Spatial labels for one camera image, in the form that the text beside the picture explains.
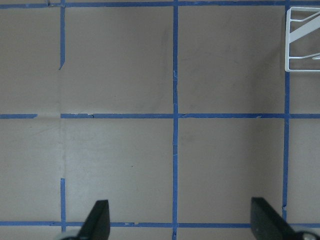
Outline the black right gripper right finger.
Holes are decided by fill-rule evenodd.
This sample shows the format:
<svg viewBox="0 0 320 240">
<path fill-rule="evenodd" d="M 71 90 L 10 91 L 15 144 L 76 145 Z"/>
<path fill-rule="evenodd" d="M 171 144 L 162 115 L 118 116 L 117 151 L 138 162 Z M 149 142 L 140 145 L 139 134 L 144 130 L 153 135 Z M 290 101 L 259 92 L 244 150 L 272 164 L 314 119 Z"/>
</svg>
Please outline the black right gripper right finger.
<svg viewBox="0 0 320 240">
<path fill-rule="evenodd" d="M 256 240 L 303 240 L 263 197 L 252 197 L 250 228 Z"/>
</svg>

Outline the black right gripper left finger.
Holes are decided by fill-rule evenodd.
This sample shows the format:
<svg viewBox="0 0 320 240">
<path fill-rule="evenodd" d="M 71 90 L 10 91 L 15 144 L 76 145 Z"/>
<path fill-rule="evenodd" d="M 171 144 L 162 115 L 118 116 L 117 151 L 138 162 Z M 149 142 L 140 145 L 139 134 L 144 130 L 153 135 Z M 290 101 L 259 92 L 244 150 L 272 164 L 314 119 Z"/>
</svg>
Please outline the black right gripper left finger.
<svg viewBox="0 0 320 240">
<path fill-rule="evenodd" d="M 111 231 L 108 200 L 97 200 L 77 234 L 78 240 L 107 240 Z"/>
</svg>

